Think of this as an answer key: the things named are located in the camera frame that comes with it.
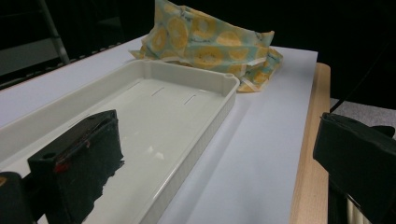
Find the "black wall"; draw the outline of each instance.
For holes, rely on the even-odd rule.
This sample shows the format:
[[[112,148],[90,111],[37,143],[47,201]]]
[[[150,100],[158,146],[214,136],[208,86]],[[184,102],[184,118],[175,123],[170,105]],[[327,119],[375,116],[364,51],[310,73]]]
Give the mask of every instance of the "black wall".
[[[35,4],[27,0],[7,0],[1,15],[25,10]],[[49,11],[64,42],[69,57],[90,55],[108,47],[98,22],[120,17],[122,41],[147,34],[153,26],[154,0],[47,0]],[[318,62],[332,68],[331,96],[344,98],[373,66],[378,63],[348,99],[366,105],[396,109],[396,1],[394,0],[173,0],[206,12],[231,24],[257,32],[275,31],[273,46],[309,49],[318,52]],[[1,49],[25,38],[45,36],[43,21],[1,18]],[[21,26],[31,27],[18,29]],[[29,30],[29,35],[21,34]]]

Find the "white tabletop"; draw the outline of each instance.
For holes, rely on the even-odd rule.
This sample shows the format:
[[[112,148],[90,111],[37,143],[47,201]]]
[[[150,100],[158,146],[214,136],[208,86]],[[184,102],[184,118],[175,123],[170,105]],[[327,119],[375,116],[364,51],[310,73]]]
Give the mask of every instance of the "white tabletop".
[[[140,38],[0,91],[0,127],[132,60]],[[159,223],[288,223],[317,53],[276,48],[282,67],[235,105]]]

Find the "red marking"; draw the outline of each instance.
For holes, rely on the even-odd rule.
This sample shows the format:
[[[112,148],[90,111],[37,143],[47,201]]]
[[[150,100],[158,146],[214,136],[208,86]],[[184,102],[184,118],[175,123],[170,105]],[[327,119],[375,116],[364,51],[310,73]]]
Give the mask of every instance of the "red marking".
[[[67,171],[69,169],[69,167],[70,167],[70,163],[68,163],[68,162],[56,164],[55,168],[53,168],[53,172],[55,174],[59,174],[59,173]]]

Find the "white plastic tray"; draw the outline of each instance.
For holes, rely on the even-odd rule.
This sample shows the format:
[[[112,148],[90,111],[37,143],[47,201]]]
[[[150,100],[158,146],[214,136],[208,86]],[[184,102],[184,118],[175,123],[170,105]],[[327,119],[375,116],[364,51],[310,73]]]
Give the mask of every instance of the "white plastic tray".
[[[156,223],[233,107],[232,75],[134,61],[0,130],[0,169],[27,158],[80,120],[116,109],[125,164],[84,223]]]

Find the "crumpled packaging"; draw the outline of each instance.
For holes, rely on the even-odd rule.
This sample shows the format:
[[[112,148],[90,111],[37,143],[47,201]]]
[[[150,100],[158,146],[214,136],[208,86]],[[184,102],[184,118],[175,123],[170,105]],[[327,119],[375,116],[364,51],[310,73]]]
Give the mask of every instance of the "crumpled packaging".
[[[155,0],[154,27],[142,39],[136,59],[234,74],[238,91],[260,91],[281,65],[283,56],[270,48],[274,32],[249,31],[190,7]]]

